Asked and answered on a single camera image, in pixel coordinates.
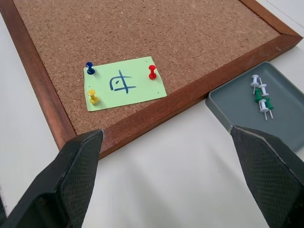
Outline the yellow push pin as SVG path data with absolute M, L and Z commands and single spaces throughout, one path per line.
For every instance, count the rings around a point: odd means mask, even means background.
M 99 102 L 99 99 L 97 96 L 95 96 L 95 90 L 94 89 L 90 89 L 87 94 L 90 96 L 90 103 L 95 105 Z

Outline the grey plastic tray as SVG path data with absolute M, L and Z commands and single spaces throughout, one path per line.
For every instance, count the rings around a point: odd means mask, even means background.
M 273 118 L 261 113 L 255 102 L 253 75 L 267 85 Z M 272 134 L 294 152 L 304 147 L 304 94 L 269 62 L 211 91 L 206 105 L 226 129 L 238 125 Z

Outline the cork board with wooden frame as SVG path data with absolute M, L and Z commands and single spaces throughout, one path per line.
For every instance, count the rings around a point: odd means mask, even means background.
M 101 158 L 302 40 L 256 0 L 0 0 L 0 13 L 57 147 L 102 128 Z M 145 56 L 167 97 L 85 110 L 86 62 Z

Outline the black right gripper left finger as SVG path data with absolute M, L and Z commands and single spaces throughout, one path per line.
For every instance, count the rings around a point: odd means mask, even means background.
M 92 197 L 103 130 L 67 141 L 0 228 L 81 228 Z

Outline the green paper note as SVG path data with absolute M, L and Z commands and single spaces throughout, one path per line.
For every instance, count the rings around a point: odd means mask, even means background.
M 166 97 L 167 93 L 158 70 L 154 80 L 149 78 L 152 57 L 142 57 L 104 65 L 93 65 L 95 73 L 89 75 L 84 68 L 85 102 L 89 112 L 131 105 Z M 87 92 L 95 90 L 97 104 L 90 103 Z

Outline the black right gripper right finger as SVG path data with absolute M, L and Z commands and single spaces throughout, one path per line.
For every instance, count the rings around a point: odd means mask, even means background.
M 304 228 L 304 161 L 280 138 L 232 125 L 246 184 L 270 228 Z

